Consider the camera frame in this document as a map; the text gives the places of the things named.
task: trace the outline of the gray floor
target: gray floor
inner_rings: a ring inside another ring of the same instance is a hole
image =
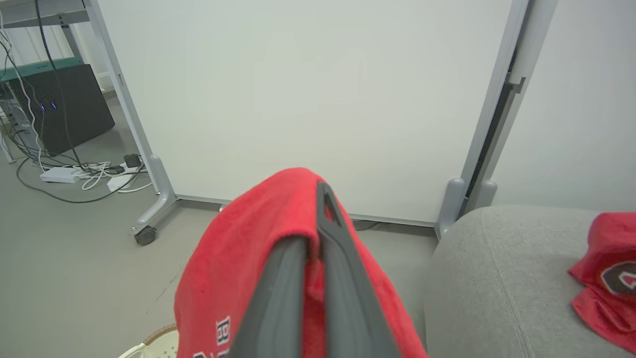
[[[107,101],[116,126],[77,148],[82,161],[120,163],[136,152],[117,98]],[[152,187],[69,204],[22,186],[17,166],[0,158],[0,357],[118,357],[173,323],[181,271],[218,206],[180,202],[157,225],[157,241],[138,247],[127,229],[156,199]],[[31,165],[21,173],[69,199],[108,192],[105,180],[83,192],[81,183],[42,183],[38,175]],[[380,224],[359,235],[419,328],[421,277],[437,243],[432,229]]]

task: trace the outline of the red towel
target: red towel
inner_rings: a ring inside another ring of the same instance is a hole
[[[636,213],[603,213],[570,274],[586,288],[572,301],[596,333],[636,354]]]
[[[291,235],[312,242],[305,266],[303,356],[325,356],[324,278],[317,259],[318,182],[322,178],[307,169],[283,170],[234,200],[212,221],[177,288],[178,357],[227,354],[272,245]],[[346,219],[402,356],[427,357],[396,290]]]

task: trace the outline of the black wheel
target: black wheel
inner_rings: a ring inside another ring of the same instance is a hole
[[[157,237],[157,229],[152,226],[146,226],[137,234],[135,234],[135,240],[140,246],[146,246],[153,242]]]

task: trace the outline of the gray fabric couch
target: gray fabric couch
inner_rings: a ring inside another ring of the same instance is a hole
[[[634,357],[594,333],[567,272],[594,211],[491,206],[460,218],[427,269],[425,345],[437,357]]]

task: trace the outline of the team logo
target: team logo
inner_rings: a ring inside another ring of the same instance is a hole
[[[216,322],[216,345],[222,345],[230,341],[230,316]]]
[[[601,278],[609,292],[636,296],[636,261],[616,264],[603,271]]]

